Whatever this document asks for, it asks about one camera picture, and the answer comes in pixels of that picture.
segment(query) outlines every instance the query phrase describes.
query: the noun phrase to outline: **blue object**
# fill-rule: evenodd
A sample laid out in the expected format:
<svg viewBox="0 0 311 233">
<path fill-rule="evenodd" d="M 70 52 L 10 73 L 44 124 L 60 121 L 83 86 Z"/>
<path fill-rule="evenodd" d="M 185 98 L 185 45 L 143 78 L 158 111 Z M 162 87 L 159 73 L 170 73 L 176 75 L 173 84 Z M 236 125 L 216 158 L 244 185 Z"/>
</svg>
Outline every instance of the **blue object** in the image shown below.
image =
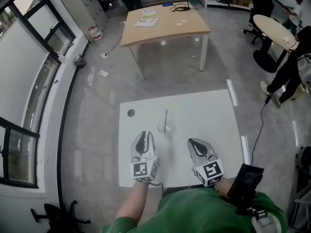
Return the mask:
<svg viewBox="0 0 311 233">
<path fill-rule="evenodd" d="M 163 7 L 172 6 L 172 5 L 174 5 L 172 2 L 167 2 L 167 3 L 162 4 Z"/>
</svg>

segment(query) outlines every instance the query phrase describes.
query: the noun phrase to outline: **white round tabletop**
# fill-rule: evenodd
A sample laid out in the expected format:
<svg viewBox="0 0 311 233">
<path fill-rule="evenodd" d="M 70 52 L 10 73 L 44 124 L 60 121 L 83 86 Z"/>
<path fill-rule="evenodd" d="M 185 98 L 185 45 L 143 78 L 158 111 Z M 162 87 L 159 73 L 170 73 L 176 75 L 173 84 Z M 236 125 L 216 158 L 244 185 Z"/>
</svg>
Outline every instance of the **white round tabletop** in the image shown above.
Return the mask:
<svg viewBox="0 0 311 233">
<path fill-rule="evenodd" d="M 263 15 L 254 15 L 254 23 L 256 26 L 273 42 L 277 43 L 281 48 L 289 51 L 290 47 L 293 47 L 296 40 L 289 30 L 283 27 L 282 24 L 273 20 L 270 17 Z"/>
</svg>

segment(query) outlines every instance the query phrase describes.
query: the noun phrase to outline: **black dot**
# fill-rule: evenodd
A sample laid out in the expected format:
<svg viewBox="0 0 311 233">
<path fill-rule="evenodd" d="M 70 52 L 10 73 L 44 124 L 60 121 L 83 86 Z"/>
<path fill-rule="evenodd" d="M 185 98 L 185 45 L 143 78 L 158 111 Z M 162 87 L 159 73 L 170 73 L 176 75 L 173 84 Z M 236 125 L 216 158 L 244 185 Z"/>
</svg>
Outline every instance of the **black dot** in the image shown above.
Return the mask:
<svg viewBox="0 0 311 233">
<path fill-rule="evenodd" d="M 133 109 L 128 110 L 127 115 L 129 117 L 133 117 L 135 115 L 135 110 L 133 110 Z"/>
</svg>

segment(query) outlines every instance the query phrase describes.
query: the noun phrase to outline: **gray floor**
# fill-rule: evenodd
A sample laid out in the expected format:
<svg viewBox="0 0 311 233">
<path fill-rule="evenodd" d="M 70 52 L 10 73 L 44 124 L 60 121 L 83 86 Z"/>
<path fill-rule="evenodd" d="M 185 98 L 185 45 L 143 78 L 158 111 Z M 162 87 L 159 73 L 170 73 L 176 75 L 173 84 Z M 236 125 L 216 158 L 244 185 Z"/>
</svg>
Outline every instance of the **gray floor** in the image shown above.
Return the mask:
<svg viewBox="0 0 311 233">
<path fill-rule="evenodd" d="M 87 51 L 88 65 L 79 71 L 69 102 L 61 156 L 64 201 L 68 205 L 77 200 L 76 215 L 92 221 L 82 227 L 85 232 L 99 232 L 102 225 L 111 224 L 130 191 L 118 186 L 122 102 L 227 89 L 230 79 L 238 99 L 234 111 L 239 132 L 247 137 L 249 151 L 253 149 L 265 100 L 259 83 L 270 82 L 275 74 L 262 70 L 253 59 L 254 50 L 262 43 L 258 40 L 253 46 L 253 36 L 242 32 L 248 28 L 249 12 L 199 6 L 199 14 L 212 31 L 204 72 L 199 71 L 201 40 L 194 37 L 171 39 L 166 45 L 154 42 L 138 46 L 135 52 L 144 68 L 144 81 L 134 73 L 130 53 L 120 44 L 107 59 L 99 57 L 120 38 L 122 17 L 111 19 L 104 42 Z M 280 52 L 272 46 L 271 54 L 278 56 Z M 100 70 L 119 77 L 104 78 L 98 75 Z M 301 145 L 310 144 L 310 105 L 310 98 L 304 96 L 287 101 L 281 109 L 271 101 L 263 112 L 265 124 L 254 153 L 254 165 L 265 168 L 258 190 L 285 211 L 292 200 L 295 153 Z M 154 215 L 160 194 L 160 189 L 149 191 L 143 221 Z"/>
</svg>

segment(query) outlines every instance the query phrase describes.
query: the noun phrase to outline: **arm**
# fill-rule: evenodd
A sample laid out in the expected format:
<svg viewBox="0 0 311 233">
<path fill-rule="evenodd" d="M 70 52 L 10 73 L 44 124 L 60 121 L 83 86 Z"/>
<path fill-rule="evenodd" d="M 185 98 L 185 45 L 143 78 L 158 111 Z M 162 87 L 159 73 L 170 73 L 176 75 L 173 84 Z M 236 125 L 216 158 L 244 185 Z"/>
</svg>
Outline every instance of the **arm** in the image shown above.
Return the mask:
<svg viewBox="0 0 311 233">
<path fill-rule="evenodd" d="M 136 182 L 130 195 L 116 214 L 116 218 L 129 217 L 138 223 L 145 208 L 149 183 Z"/>
<path fill-rule="evenodd" d="M 289 9 L 289 10 L 293 10 L 293 9 L 294 9 L 294 7 L 286 6 L 286 5 L 282 5 L 282 7 L 283 7 L 284 9 Z"/>
<path fill-rule="evenodd" d="M 218 182 L 214 185 L 217 191 L 220 193 L 221 196 L 228 198 L 227 193 L 229 192 L 234 180 L 227 180 L 223 178 L 221 182 Z"/>
<path fill-rule="evenodd" d="M 284 10 L 284 13 L 289 14 L 289 15 L 293 15 L 296 16 L 296 12 L 292 12 L 292 11 L 288 11 L 288 10 Z"/>
</svg>

